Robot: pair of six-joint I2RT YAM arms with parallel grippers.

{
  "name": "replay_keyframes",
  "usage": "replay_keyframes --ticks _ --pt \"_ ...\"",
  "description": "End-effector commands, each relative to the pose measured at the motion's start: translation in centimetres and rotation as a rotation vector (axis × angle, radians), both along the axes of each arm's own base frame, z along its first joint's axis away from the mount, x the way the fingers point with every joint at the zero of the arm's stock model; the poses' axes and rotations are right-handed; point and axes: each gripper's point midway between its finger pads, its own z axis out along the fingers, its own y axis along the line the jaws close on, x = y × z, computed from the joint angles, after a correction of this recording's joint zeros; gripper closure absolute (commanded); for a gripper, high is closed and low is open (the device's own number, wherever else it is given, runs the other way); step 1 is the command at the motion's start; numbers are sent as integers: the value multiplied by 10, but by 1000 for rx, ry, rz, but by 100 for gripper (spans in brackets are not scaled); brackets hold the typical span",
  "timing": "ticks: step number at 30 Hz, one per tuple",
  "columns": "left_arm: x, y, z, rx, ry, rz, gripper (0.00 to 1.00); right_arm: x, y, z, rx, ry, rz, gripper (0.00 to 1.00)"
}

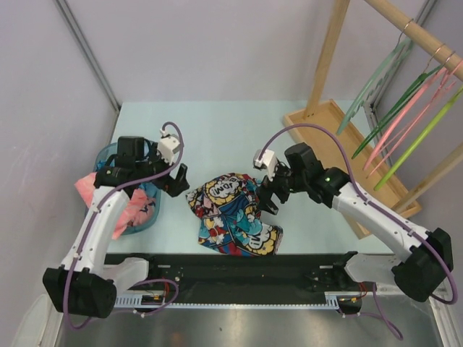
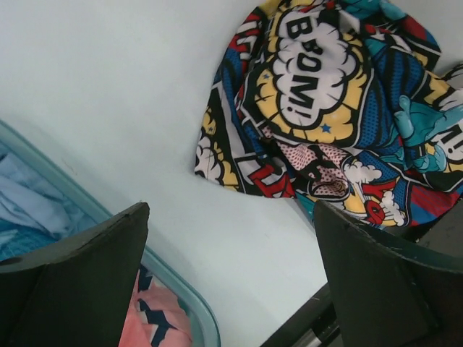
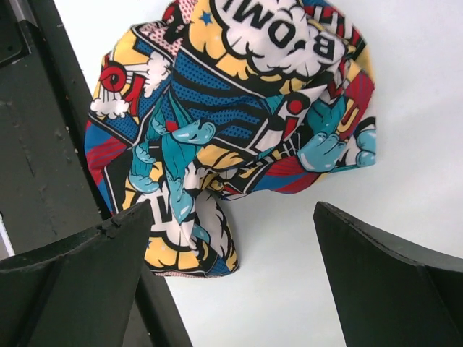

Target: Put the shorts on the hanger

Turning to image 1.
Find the comic print shorts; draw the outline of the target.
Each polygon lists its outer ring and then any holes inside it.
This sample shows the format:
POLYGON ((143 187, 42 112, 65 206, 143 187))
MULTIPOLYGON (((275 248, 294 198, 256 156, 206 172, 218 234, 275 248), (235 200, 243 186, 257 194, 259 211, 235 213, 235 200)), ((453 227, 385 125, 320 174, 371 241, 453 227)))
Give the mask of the comic print shorts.
POLYGON ((258 185, 245 173, 226 173, 186 193, 200 220, 198 244, 238 257, 275 255, 284 231, 261 220, 258 185))

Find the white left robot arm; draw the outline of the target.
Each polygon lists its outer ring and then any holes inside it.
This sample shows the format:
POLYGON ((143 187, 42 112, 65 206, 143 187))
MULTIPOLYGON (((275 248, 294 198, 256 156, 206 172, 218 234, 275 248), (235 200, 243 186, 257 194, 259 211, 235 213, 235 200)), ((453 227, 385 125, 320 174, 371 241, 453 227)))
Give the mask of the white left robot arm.
POLYGON ((55 309, 90 318, 108 317, 119 294, 141 285, 150 289, 160 272, 139 257, 128 257, 106 269, 106 253, 119 218, 135 190, 145 182, 176 197, 189 187, 187 166, 180 162, 184 143, 179 134, 162 131, 157 142, 120 137, 116 152, 95 175, 95 191, 81 229, 58 267, 49 267, 43 284, 55 309))

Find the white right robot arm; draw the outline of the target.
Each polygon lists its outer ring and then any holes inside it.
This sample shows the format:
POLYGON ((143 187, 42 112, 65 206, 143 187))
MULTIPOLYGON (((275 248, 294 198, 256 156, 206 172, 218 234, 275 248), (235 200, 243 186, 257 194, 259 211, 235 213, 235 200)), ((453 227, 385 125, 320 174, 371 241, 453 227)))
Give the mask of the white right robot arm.
POLYGON ((429 231, 411 223, 372 198, 337 167, 324 168, 313 149, 302 142, 285 151, 281 162, 274 151, 258 150, 253 165, 265 170, 258 187, 259 208, 273 215, 289 195, 304 192, 318 204, 338 211, 366 227, 382 241, 392 256, 349 252, 334 271, 334 283, 350 290, 359 282, 397 286, 409 298, 424 302, 453 270, 451 237, 443 229, 429 231))

